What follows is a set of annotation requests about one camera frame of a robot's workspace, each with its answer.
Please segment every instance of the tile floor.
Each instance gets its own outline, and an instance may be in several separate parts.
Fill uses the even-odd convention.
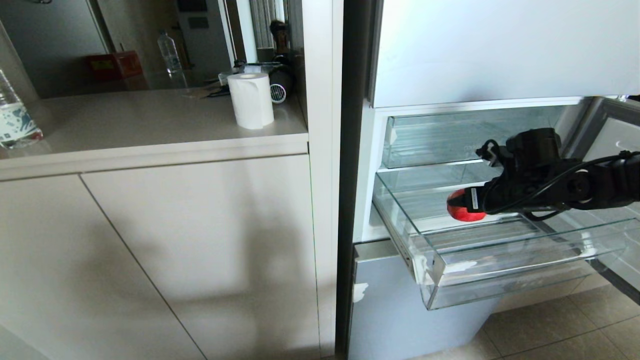
[[[412,360],[640,360],[640,306],[612,285],[503,311],[462,347]]]

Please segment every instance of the red ball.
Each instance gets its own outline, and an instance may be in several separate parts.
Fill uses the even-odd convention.
[[[465,193],[465,189],[459,189],[453,192],[447,200],[453,199],[458,196],[462,196]],[[470,213],[467,211],[467,208],[463,208],[461,206],[451,206],[447,203],[447,211],[449,215],[456,220],[464,221],[464,222],[473,222],[484,219],[486,213]]]

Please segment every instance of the toilet paper roll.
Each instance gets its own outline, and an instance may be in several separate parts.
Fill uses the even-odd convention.
[[[238,125],[262,129],[273,122],[269,75],[235,74],[227,78]]]

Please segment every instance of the glass shelf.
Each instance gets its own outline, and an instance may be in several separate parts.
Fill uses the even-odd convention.
[[[500,170],[483,163],[432,165],[376,174],[374,205],[422,290],[428,309],[463,304],[593,273],[640,236],[634,217],[567,211],[544,222],[518,214],[452,219],[447,196]]]
[[[382,163],[387,168],[477,159],[488,139],[499,144],[539,127],[555,127],[572,106],[538,106],[389,117]]]

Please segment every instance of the cabinet door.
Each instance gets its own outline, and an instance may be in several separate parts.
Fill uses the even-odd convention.
[[[319,357],[307,155],[82,177],[209,359]]]
[[[380,0],[374,107],[637,94],[637,0]]]
[[[51,360],[203,359],[80,178],[0,193],[1,326]]]

